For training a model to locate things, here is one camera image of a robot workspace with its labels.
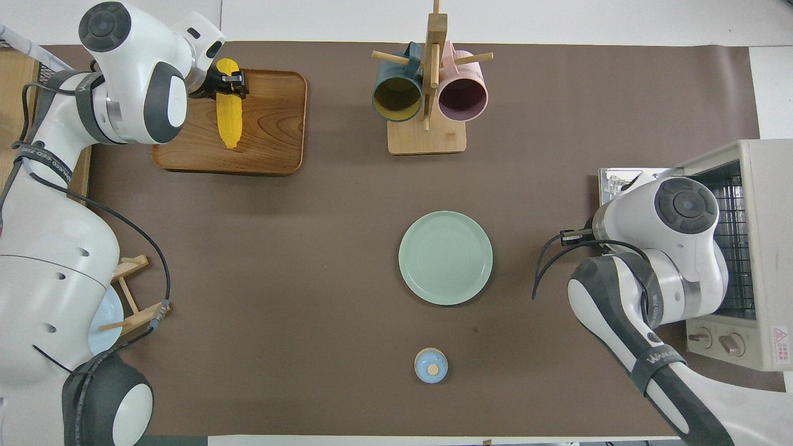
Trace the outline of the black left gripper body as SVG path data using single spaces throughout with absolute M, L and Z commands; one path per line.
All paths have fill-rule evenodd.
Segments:
M 218 94 L 235 96 L 232 94 L 232 84 L 247 85 L 245 73 L 240 68 L 218 68 L 218 65 L 220 65 L 220 61 L 209 68 L 201 85 L 189 92 L 190 98 L 208 98 L 208 88 L 211 87 L 216 87 Z

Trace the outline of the yellow corn cob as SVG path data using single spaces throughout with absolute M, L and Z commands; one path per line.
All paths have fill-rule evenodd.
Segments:
M 238 64 L 230 59 L 220 59 L 218 68 L 238 68 Z M 216 96 L 216 124 L 220 137 L 226 148 L 232 151 L 241 152 L 238 148 L 242 136 L 242 99 L 233 95 L 217 94 Z

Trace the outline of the pale green plate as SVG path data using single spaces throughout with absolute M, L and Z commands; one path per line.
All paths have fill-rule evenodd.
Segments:
M 430 212 L 410 225 L 400 240 L 400 274 L 425 302 L 453 307 L 470 301 L 487 285 L 494 263 L 486 232 L 454 211 Z

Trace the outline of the beige toaster oven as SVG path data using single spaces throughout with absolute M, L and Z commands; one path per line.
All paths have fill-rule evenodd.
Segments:
M 595 238 L 642 248 L 686 349 L 793 372 L 793 139 L 740 139 L 669 168 L 601 168 Z

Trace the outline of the wooden serving tray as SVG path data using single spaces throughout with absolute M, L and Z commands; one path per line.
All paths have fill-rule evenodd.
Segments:
M 286 176 L 303 161 L 308 84 L 295 71 L 245 68 L 250 93 L 242 100 L 242 135 L 227 149 L 216 125 L 216 104 L 208 98 L 188 102 L 181 133 L 151 147 L 163 169 L 230 175 Z

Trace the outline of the dark teal mug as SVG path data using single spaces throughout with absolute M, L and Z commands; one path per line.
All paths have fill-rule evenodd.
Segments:
M 421 45 L 410 42 L 404 53 L 398 55 L 407 58 L 408 63 L 380 62 L 372 96 L 374 110 L 392 122 L 413 119 L 424 102 Z

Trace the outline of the brown table mat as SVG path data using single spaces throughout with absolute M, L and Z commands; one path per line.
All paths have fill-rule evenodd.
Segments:
M 668 437 L 672 430 L 577 321 L 539 251 L 598 205 L 600 167 L 669 167 L 757 139 L 750 51 L 467 43 L 488 109 L 467 149 L 394 156 L 370 104 L 374 50 L 404 43 L 230 42 L 246 68 L 308 82 L 305 150 L 286 177 L 162 170 L 147 145 L 92 153 L 91 198 L 167 257 L 171 311 L 123 352 L 155 390 L 150 435 Z M 468 302 L 413 293 L 398 251 L 420 217 L 470 217 L 493 247 Z M 414 373 L 423 348 L 449 371 Z

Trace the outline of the light wooden stepped shelf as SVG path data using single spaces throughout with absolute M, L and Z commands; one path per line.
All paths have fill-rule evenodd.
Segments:
M 12 48 L 0 47 L 0 190 L 12 168 L 12 142 L 23 127 L 22 87 L 26 82 L 43 79 L 40 63 Z M 89 191 L 92 148 L 86 147 L 77 159 L 74 178 L 68 187 L 87 196 Z

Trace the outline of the wooden mug tree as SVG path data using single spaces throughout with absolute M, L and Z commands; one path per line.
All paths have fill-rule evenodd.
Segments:
M 444 54 L 444 43 L 450 41 L 447 34 L 447 14 L 441 11 L 440 0 L 433 0 L 433 9 L 427 20 L 426 39 L 424 43 L 420 43 L 421 67 L 424 71 L 424 102 L 413 119 L 403 122 L 385 120 L 388 151 L 391 155 L 455 154 L 464 152 L 467 148 L 467 122 L 445 118 L 438 106 L 441 59 Z M 398 54 L 373 51 L 372 56 L 380 62 L 388 60 L 407 64 L 408 59 Z M 459 58 L 455 62 L 460 65 L 477 61 L 481 65 L 491 59 L 493 59 L 492 53 L 483 53 Z

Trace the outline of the pink mug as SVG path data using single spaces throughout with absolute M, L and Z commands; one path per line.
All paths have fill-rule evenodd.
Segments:
M 452 42 L 444 43 L 439 73 L 438 106 L 440 113 L 453 121 L 467 122 L 480 116 L 488 104 L 488 91 L 479 62 L 457 65 L 455 60 L 472 53 L 456 50 Z

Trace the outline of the wooden plate rack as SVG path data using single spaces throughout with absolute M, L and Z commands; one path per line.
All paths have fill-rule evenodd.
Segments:
M 164 319 L 165 314 L 168 312 L 168 310 L 170 310 L 170 303 L 162 301 L 161 303 L 156 303 L 148 308 L 144 308 L 144 310 L 140 310 L 137 307 L 136 301 L 131 295 L 130 289 L 128 288 L 127 282 L 125 280 L 127 276 L 130 276 L 130 274 L 133 274 L 133 272 L 143 269 L 147 265 L 149 265 L 149 262 L 147 256 L 144 255 L 132 258 L 121 258 L 121 263 L 117 265 L 111 283 L 118 282 L 121 286 L 123 296 L 125 296 L 128 306 L 131 310 L 131 315 L 125 317 L 124 321 L 122 322 L 102 326 L 101 330 L 107 330 L 108 328 L 115 328 L 119 326 L 122 327 L 121 336 L 124 336 L 133 332 L 137 328 L 142 327 L 143 325 L 150 324 L 152 321 L 158 326 L 159 322 Z

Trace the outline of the light blue plate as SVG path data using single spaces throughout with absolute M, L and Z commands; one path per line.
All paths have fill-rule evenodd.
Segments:
M 101 327 L 122 322 L 124 319 L 121 299 L 113 286 L 109 286 L 97 307 L 87 333 L 87 342 L 93 356 L 113 347 L 121 336 L 122 327 L 117 326 L 107 330 L 101 330 Z

